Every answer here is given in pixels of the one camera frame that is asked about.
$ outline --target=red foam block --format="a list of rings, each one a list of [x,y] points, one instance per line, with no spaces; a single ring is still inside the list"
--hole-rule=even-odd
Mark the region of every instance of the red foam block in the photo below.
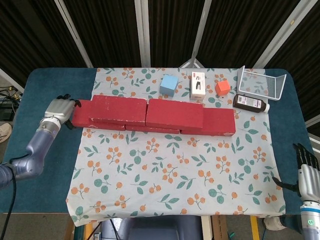
[[[180,130],[178,129],[149,127],[149,126],[125,125],[125,129],[128,131],[151,132],[151,133],[162,133],[162,134],[179,134],[180,133]]]
[[[94,95],[89,118],[95,123],[145,126],[147,100],[143,98]]]
[[[107,130],[117,130],[125,131],[124,124],[114,124],[105,122],[93,122],[89,119],[88,114],[92,109],[92,101],[80,100],[81,107],[75,107],[72,124],[79,128],[92,128],[92,129],[107,129]]]
[[[203,128],[182,130],[182,134],[232,136],[236,133],[234,110],[228,108],[203,108]]]
[[[200,103],[150,99],[145,125],[151,128],[199,130],[203,127]]]

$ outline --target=blue cube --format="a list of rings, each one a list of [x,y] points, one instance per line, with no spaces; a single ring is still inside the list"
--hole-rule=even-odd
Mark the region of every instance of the blue cube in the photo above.
[[[160,93],[173,97],[178,85],[178,78],[176,76],[165,75],[160,84]]]

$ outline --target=black cable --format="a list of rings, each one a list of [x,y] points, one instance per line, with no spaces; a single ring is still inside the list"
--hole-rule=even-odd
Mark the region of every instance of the black cable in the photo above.
[[[114,221],[112,221],[112,219],[110,218],[110,222],[112,224],[112,228],[113,228],[113,231],[114,231],[114,234],[115,234],[115,238],[116,240],[121,240],[119,234],[118,234],[118,231],[116,230],[116,226],[114,224]]]
[[[8,94],[3,94],[1,93],[0,91],[0,96],[3,96],[4,98],[3,99],[0,99],[1,103],[0,103],[0,108],[2,107],[2,105],[6,102],[12,102],[14,103],[14,106],[16,108],[19,107],[19,102],[17,101],[16,97],[13,97],[16,93],[13,93],[12,95],[10,95],[9,93]]]
[[[263,232],[263,235],[262,235],[262,240],[265,240],[266,232],[267,232],[267,228],[264,229],[264,232]]]
[[[12,164],[13,160],[17,160],[17,159],[23,159],[24,157],[28,156],[29,153],[27,153],[26,155],[23,155],[23,156],[18,156],[18,157],[13,157],[13,158],[10,158],[9,159],[9,163]]]
[[[7,230],[7,226],[8,226],[8,222],[9,222],[9,218],[10,218],[10,216],[11,216],[11,212],[12,212],[12,209],[13,209],[14,204],[15,204],[16,193],[17,193],[16,177],[15,177],[14,171],[13,171],[10,167],[9,167],[9,169],[10,169],[10,171],[11,171],[11,173],[12,173],[13,194],[12,194],[11,205],[10,205],[8,214],[7,214],[7,216],[6,216],[5,222],[4,222],[4,226],[3,226],[3,229],[2,229],[2,233],[1,233],[1,238],[0,238],[0,240],[4,240],[4,237],[5,237],[5,234],[6,234],[6,230]]]
[[[101,223],[102,223],[102,222],[99,222],[98,226],[96,226],[96,228],[91,232],[90,236],[89,236],[86,240],[89,240],[89,239],[92,237],[92,235],[95,233],[95,231],[96,231],[96,230],[98,229],[98,227],[101,225]]]

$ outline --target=small white carton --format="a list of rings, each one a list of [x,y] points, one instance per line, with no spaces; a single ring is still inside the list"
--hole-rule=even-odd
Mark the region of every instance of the small white carton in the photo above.
[[[192,72],[191,100],[203,100],[206,96],[206,76],[204,72]]]

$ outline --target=robotic arm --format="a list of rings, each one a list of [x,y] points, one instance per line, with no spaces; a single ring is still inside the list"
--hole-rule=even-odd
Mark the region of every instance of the robotic arm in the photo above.
[[[298,182],[295,185],[272,179],[282,187],[301,197],[300,207],[304,239],[320,240],[320,169],[317,158],[298,143],[293,145],[298,163]]]
[[[74,128],[69,118],[75,106],[81,107],[81,103],[69,98],[69,94],[60,95],[50,103],[33,138],[26,146],[26,155],[12,158],[0,165],[0,190],[12,182],[13,175],[16,180],[23,180],[42,173],[45,156],[61,125],[66,124],[69,129]]]

